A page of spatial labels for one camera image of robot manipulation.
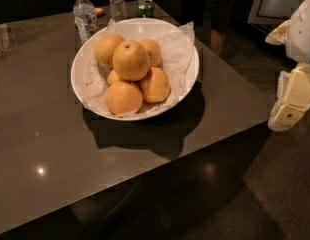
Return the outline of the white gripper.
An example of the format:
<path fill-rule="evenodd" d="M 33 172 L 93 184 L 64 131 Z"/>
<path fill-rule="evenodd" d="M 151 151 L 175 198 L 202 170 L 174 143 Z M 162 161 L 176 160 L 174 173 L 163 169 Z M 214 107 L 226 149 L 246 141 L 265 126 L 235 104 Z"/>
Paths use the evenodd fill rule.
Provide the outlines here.
<path fill-rule="evenodd" d="M 265 42 L 285 45 L 286 55 L 298 62 L 290 73 L 278 78 L 277 101 L 268 120 L 273 131 L 286 131 L 296 125 L 310 109 L 310 0 L 304 0 L 286 20 L 269 33 Z"/>

